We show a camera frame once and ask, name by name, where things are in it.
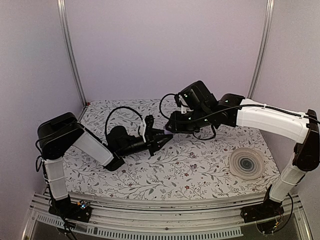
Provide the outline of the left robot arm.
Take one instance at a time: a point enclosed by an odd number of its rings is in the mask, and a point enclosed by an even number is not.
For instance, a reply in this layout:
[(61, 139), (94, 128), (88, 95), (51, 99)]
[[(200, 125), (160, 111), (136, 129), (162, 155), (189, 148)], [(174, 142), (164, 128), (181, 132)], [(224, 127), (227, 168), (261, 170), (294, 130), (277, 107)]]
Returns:
[(103, 142), (78, 122), (71, 112), (42, 123), (37, 129), (35, 145), (40, 152), (44, 179), (49, 187), (49, 213), (82, 222), (88, 222), (92, 213), (88, 202), (72, 203), (67, 191), (63, 157), (70, 147), (81, 150), (113, 172), (124, 165), (125, 157), (143, 151), (153, 156), (173, 138), (172, 134), (154, 128), (153, 124), (154, 117), (146, 116), (140, 124), (139, 136), (128, 134), (124, 126), (115, 126)]

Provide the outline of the light purple round earbud case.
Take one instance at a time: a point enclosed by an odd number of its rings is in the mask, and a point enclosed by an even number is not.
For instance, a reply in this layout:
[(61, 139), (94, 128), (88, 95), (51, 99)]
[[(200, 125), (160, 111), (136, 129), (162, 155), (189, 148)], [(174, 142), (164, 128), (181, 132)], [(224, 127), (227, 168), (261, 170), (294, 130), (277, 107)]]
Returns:
[(171, 131), (169, 131), (167, 129), (164, 129), (163, 132), (165, 135), (172, 135), (173, 134)]

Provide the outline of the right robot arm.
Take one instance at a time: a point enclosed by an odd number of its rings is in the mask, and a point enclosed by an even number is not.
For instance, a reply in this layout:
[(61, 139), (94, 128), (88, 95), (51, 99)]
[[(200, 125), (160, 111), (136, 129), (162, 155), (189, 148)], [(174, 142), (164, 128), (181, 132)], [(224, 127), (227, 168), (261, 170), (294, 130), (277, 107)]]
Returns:
[(216, 130), (226, 125), (259, 129), (295, 142), (291, 160), (267, 189), (263, 202), (241, 209), (245, 223), (282, 214), (286, 195), (320, 164), (320, 122), (314, 110), (289, 111), (232, 93), (217, 100), (201, 80), (174, 94), (174, 100), (179, 110), (167, 117), (165, 125), (171, 133), (191, 134), (203, 127)]

